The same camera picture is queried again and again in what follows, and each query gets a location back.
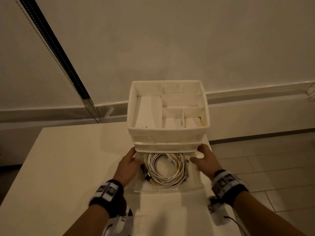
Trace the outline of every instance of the tabletop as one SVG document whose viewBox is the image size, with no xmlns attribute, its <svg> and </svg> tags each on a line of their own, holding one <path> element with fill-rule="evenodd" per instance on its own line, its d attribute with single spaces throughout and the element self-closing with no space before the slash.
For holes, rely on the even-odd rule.
<svg viewBox="0 0 315 236">
<path fill-rule="evenodd" d="M 132 146 L 126 122 L 43 128 L 0 207 L 1 234 L 65 233 Z M 202 173 L 201 180 L 203 189 L 186 193 L 124 194 L 133 235 L 241 235 L 232 221 L 214 224 L 211 182 Z"/>
</svg>

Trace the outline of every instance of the plastic drawer organizer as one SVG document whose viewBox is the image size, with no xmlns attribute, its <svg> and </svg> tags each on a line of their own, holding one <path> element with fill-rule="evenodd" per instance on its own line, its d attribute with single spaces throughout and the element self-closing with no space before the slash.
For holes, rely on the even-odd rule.
<svg viewBox="0 0 315 236">
<path fill-rule="evenodd" d="M 136 157 L 142 161 L 147 153 L 183 153 L 189 159 L 195 155 L 209 126 L 208 104 L 201 81 L 132 82 L 127 127 L 137 151 Z M 163 159 L 159 162 L 166 171 L 174 167 Z M 188 164 L 188 174 L 182 184 L 164 188 L 157 188 L 139 175 L 128 189 L 165 192 L 202 187 L 199 172 L 192 163 Z"/>
</svg>

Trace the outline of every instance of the coiled cable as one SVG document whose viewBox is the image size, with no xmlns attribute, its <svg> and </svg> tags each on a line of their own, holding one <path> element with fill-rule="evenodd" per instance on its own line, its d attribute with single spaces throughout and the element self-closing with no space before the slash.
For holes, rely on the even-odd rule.
<svg viewBox="0 0 315 236">
<path fill-rule="evenodd" d="M 166 155 L 168 160 L 175 165 L 174 174 L 165 177 L 158 173 L 156 169 L 157 159 Z M 175 186 L 186 180 L 188 160 L 185 159 L 182 153 L 149 153 L 145 156 L 144 165 L 141 166 L 143 172 L 146 174 L 145 179 L 158 187 Z"/>
</svg>

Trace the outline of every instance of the wrist strap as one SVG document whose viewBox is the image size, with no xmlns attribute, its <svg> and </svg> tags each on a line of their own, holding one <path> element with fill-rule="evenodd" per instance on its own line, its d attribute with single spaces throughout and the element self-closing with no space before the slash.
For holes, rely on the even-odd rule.
<svg viewBox="0 0 315 236">
<path fill-rule="evenodd" d="M 110 218 L 125 215 L 127 204 L 121 183 L 113 179 L 103 183 L 95 192 L 89 206 L 93 204 L 102 206 L 108 212 Z"/>
<path fill-rule="evenodd" d="M 222 202 L 233 207 L 235 198 L 247 191 L 244 183 L 228 170 L 218 170 L 212 180 L 212 191 Z"/>
</svg>

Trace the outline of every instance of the black cable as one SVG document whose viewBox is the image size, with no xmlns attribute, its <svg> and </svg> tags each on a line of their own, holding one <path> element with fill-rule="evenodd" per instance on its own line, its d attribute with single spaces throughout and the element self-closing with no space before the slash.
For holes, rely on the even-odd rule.
<svg viewBox="0 0 315 236">
<path fill-rule="evenodd" d="M 224 217 L 225 219 L 229 218 L 229 219 L 233 220 L 233 221 L 238 225 L 238 227 L 244 232 L 245 236 L 247 236 L 245 230 L 239 225 L 238 222 L 236 222 L 236 220 L 235 220 L 234 218 L 231 218 L 230 216 L 223 216 L 223 217 Z"/>
</svg>

